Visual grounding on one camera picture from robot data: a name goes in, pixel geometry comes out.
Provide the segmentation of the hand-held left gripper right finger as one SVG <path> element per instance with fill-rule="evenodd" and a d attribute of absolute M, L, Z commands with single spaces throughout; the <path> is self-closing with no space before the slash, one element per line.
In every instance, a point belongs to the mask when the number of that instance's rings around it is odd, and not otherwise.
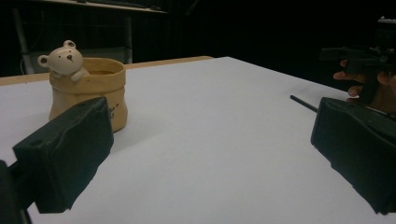
<path fill-rule="evenodd" d="M 396 213 L 395 116 L 324 97 L 311 144 L 376 213 Z"/>

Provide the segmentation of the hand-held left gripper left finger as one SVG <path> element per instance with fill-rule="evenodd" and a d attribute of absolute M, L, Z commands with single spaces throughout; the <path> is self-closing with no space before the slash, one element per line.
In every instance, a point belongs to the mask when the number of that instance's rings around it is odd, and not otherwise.
<path fill-rule="evenodd" d="M 114 143 L 107 100 L 73 105 L 13 147 L 21 206 L 41 214 L 71 208 Z"/>

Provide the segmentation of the thin black pen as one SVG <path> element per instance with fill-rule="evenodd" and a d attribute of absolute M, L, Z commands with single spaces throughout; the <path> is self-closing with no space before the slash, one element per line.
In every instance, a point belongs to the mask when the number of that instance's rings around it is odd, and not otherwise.
<path fill-rule="evenodd" d="M 295 95 L 290 95 L 290 99 L 292 101 L 294 101 L 294 102 L 296 102 L 296 103 L 308 108 L 309 110 L 311 110 L 311 111 L 313 111 L 315 113 L 318 113 L 318 109 L 315 106 L 313 106 L 313 105 L 309 104 L 308 102 L 296 97 Z"/>

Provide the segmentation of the tan bear ceramic pen holder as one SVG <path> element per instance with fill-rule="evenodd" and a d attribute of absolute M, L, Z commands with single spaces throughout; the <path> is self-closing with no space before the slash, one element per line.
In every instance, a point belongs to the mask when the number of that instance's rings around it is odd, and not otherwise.
<path fill-rule="evenodd" d="M 40 55 L 37 62 L 49 69 L 49 84 L 52 88 L 49 120 L 55 119 L 73 105 L 105 97 L 113 132 L 126 126 L 126 69 L 122 63 L 108 58 L 86 58 L 72 40 L 65 40 L 61 47 Z"/>

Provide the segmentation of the wooden shelf board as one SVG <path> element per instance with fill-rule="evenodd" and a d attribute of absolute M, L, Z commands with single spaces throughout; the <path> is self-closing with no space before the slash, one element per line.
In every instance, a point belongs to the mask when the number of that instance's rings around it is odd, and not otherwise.
<path fill-rule="evenodd" d="M 136 11 L 136 12 L 144 12 L 144 13 L 160 13 L 160 14 L 168 14 L 168 12 L 153 10 L 150 8 L 139 8 L 139 7 L 125 7 L 125 6 L 114 6 L 114 5 L 106 5 L 101 3 L 91 3 L 85 2 L 80 3 L 77 0 L 27 0 L 30 3 L 40 3 L 40 4 L 57 4 L 64 6 L 73 6 L 73 7 L 93 7 L 95 9 L 116 9 L 123 11 Z"/>

